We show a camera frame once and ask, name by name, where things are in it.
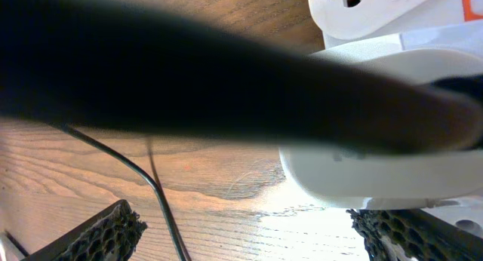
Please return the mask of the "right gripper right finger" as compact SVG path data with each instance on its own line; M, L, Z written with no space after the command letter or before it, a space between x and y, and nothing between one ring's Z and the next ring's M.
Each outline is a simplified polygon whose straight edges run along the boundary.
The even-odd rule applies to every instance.
M482 239L421 210L347 211L369 260L476 261Z

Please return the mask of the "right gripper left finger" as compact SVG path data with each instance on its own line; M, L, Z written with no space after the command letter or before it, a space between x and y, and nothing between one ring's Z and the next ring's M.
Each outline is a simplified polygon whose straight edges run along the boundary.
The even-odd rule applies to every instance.
M25 259L128 261L146 229L140 215L122 199Z

